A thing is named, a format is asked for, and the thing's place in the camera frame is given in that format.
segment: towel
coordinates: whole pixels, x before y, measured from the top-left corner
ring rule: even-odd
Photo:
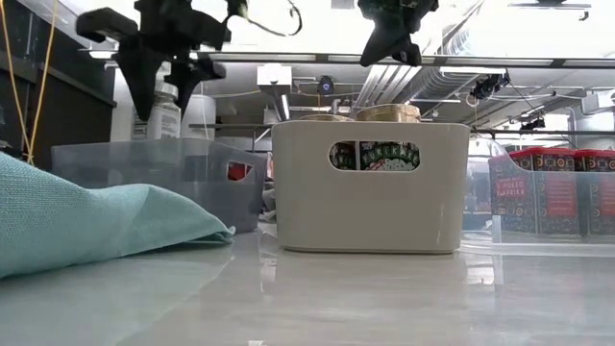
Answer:
[[[85,189],[0,154],[0,279],[112,260],[234,229],[152,185]]]

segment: yellow cable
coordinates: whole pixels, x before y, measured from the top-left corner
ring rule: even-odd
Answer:
[[[28,133],[26,131],[26,123],[23,117],[23,111],[21,110],[21,104],[19,103],[19,95],[17,94],[17,83],[15,82],[15,74],[12,68],[11,43],[9,41],[9,30],[7,29],[7,16],[4,10],[4,0],[0,0],[0,13],[2,15],[2,28],[4,30],[4,41],[7,46],[7,58],[9,60],[9,77],[11,77],[11,84],[12,84],[12,96],[14,97],[15,105],[17,106],[17,115],[19,116],[19,125],[21,125],[21,135],[23,136],[23,140],[26,143],[26,149],[28,150],[28,155],[32,155],[32,150],[30,149],[30,141],[28,141]]]
[[[51,47],[54,42],[54,31],[56,29],[56,14],[58,13],[58,0],[54,0],[54,10],[53,16],[51,19],[51,31],[49,32],[49,42],[47,43],[47,57],[45,57],[45,67],[42,71],[42,82],[40,83],[40,95],[38,96],[38,106],[37,106],[37,115],[35,116],[35,125],[32,130],[32,141],[30,142],[30,148],[32,151],[28,156],[28,163],[34,165],[34,150],[35,144],[37,143],[37,130],[38,130],[38,119],[40,117],[40,110],[42,109],[42,101],[45,96],[45,87],[47,84],[47,71],[49,70],[49,58],[51,58]]]

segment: ceiling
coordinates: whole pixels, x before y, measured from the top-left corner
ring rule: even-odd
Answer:
[[[138,19],[132,1],[126,0],[61,0],[66,7],[76,13],[110,6],[119,12]],[[569,4],[591,3],[592,10],[586,21],[579,21],[579,11],[544,11],[510,8],[510,3],[527,3],[533,0],[486,0],[480,8],[480,0],[440,0],[441,8],[430,13],[422,21],[422,30],[413,36],[425,53],[433,54],[441,49],[442,37],[447,33],[463,35],[451,54],[481,57],[524,57],[524,58],[602,58],[615,52],[615,26],[610,25],[611,14],[615,12],[612,0],[569,0]],[[302,53],[345,53],[359,54],[369,37],[373,24],[362,18],[358,9],[332,10],[332,0],[297,0],[302,11],[305,27],[296,37],[273,37],[247,24],[234,19],[230,27],[234,32],[234,42],[224,47],[225,51],[241,52],[302,52]],[[226,12],[223,0],[193,0],[197,10],[222,19]],[[281,31],[292,31],[295,23],[287,18],[285,0],[251,0],[251,16],[265,25]],[[269,96],[257,93],[257,67],[260,62],[225,63],[227,79],[207,82],[196,92],[216,98],[220,121],[229,123],[260,123],[263,110],[272,107]],[[330,105],[334,98],[356,100],[363,84],[368,80],[370,68],[353,64],[291,64],[292,75],[300,78],[289,97],[291,107],[317,107]],[[404,102],[411,97],[409,93],[420,88],[425,79],[419,78],[430,72],[426,67],[421,75],[407,81],[402,86],[395,102]],[[477,75],[457,76],[458,84],[449,86],[444,92],[457,104],[421,104],[424,116],[431,117],[437,109],[439,116],[435,121],[461,122],[490,127],[506,122],[510,116],[518,116],[529,109],[528,103],[519,101],[519,92],[534,95],[529,101],[533,107],[552,104],[553,107],[566,107],[576,104],[574,99],[542,97],[552,94],[578,96],[582,89],[589,87],[615,87],[615,71],[611,70],[571,70],[571,69],[523,69],[509,70],[513,84],[498,93],[500,98],[514,97],[514,102],[502,100],[484,101],[477,108],[465,102],[469,87],[474,85]],[[315,94],[314,80],[321,76],[331,76],[338,83],[336,94],[339,97],[321,98],[307,96]],[[382,80],[384,89],[389,80]],[[295,111],[293,117],[305,114]]]

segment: clear plastic bin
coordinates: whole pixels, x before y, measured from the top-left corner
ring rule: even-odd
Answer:
[[[470,151],[462,251],[615,256],[615,155],[473,146],[495,150]]]
[[[265,158],[192,138],[57,146],[52,155],[54,174],[76,185],[156,185],[190,198],[238,232],[258,226]]]

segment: glossy white tabletop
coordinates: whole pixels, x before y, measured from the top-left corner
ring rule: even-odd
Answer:
[[[0,345],[615,345],[615,259],[311,255],[268,233],[0,282]]]

